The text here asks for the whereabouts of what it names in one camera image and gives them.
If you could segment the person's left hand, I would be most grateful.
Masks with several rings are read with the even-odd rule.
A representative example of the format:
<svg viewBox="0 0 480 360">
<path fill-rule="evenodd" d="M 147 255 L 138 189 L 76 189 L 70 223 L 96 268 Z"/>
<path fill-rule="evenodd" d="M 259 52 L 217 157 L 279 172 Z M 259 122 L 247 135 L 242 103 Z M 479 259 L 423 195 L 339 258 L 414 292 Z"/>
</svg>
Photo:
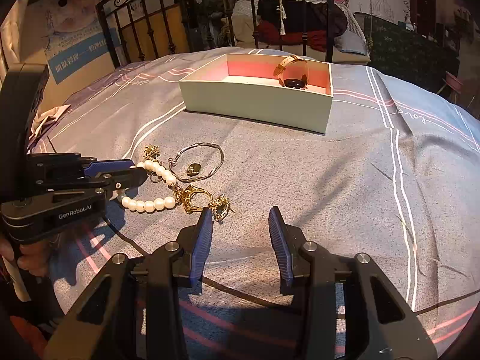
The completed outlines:
<svg viewBox="0 0 480 360">
<path fill-rule="evenodd" d="M 33 244 L 23 244 L 19 247 L 20 257 L 18 267 L 36 277 L 47 277 L 49 274 L 49 260 L 51 255 L 50 240 L 42 240 Z M 15 258 L 11 243 L 1 235 L 1 256 L 9 262 Z"/>
</svg>

